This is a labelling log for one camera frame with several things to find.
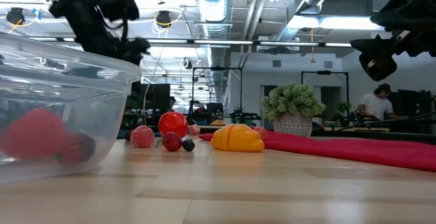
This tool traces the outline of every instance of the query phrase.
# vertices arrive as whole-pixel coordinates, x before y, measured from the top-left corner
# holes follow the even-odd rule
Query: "white shirt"
[[[392,103],[388,99],[380,99],[373,93],[365,95],[360,100],[360,105],[365,105],[365,110],[379,120],[384,120],[385,113],[393,113]]]

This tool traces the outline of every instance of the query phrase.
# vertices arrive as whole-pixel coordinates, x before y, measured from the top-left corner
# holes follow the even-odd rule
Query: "toy bell pepper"
[[[226,125],[218,129],[211,141],[213,148],[234,152],[262,152],[265,148],[258,132],[246,125]]]

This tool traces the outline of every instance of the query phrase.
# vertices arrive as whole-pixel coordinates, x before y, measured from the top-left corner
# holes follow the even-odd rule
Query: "table surface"
[[[100,165],[0,185],[0,223],[436,223],[430,172],[199,140],[192,153],[119,140]]]

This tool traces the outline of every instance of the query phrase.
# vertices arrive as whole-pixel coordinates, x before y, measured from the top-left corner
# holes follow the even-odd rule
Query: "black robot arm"
[[[362,52],[359,61],[363,70],[375,81],[383,80],[394,71],[394,54],[406,52],[416,57],[429,52],[436,57],[436,0],[390,0],[371,22],[392,32],[390,39],[352,40],[350,44]],[[400,35],[409,31],[404,37]]]
[[[150,44],[145,39],[127,39],[127,21],[139,18],[139,10],[134,0],[55,0],[50,7],[55,17],[66,17],[76,41],[83,50],[107,57],[122,59],[139,65],[142,54],[148,54]],[[122,20],[123,36],[112,36],[105,21]],[[75,75],[93,76],[89,70],[74,70]]]

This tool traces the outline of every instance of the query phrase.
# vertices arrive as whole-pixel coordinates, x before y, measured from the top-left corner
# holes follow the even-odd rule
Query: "ceiling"
[[[204,38],[200,11],[198,9],[198,0],[135,0],[138,8],[140,9],[140,19],[137,21],[129,22],[129,37],[143,37],[143,38],[171,38],[171,39],[202,39]],[[230,16],[226,24],[230,25],[230,39],[241,39],[243,29],[245,26],[246,17],[248,14],[248,5],[250,0],[230,0]],[[259,36],[272,36],[278,34],[280,30],[287,24],[287,8],[290,0],[280,0],[272,3],[266,0],[266,3],[260,14],[260,22],[255,28],[253,38],[257,39]],[[331,12],[347,11],[345,8],[335,6],[335,4],[325,2],[326,9]],[[74,34],[64,18],[55,19],[48,12],[50,5],[46,0],[0,0],[0,31],[9,32],[11,30],[10,24],[6,21],[5,15],[11,7],[22,7],[26,17],[26,23],[32,23],[35,14],[34,9],[41,13],[41,20],[36,20],[26,27],[17,27],[12,31],[12,34],[33,36],[33,37],[74,37]],[[159,30],[155,27],[155,16],[160,10],[169,10],[170,17],[175,22],[171,25],[168,31]],[[323,29],[315,28],[313,31],[299,31],[297,36],[300,41],[314,41],[314,42],[337,42],[348,43],[352,39],[362,37],[371,37],[374,31],[370,30],[346,30],[346,29]],[[113,31],[115,35],[120,36],[120,31]],[[80,49],[75,43],[67,44],[72,48]],[[239,48],[232,48],[232,51],[240,52]],[[310,47],[300,47],[298,54],[305,56],[313,50]],[[334,58],[339,60],[345,55],[349,54],[352,49],[349,48],[317,48],[317,54],[333,54]],[[247,65],[251,63],[252,59],[256,59],[253,50],[251,57],[247,61]],[[174,84],[172,86],[173,95],[178,96],[178,101],[186,103],[191,98],[190,90],[191,70],[187,70],[181,64],[181,61],[187,59],[191,61],[194,67],[209,67],[210,63],[207,55],[207,48],[160,48],[152,47],[151,55],[144,57],[142,60],[141,68],[143,70],[144,82],[168,82]],[[237,62],[232,61],[233,66],[238,65]],[[206,101],[209,98],[209,92],[213,93],[211,100],[220,100],[215,97],[214,89],[216,87],[211,84],[211,75],[208,71],[203,73],[205,78],[199,79],[196,86],[200,100]]]

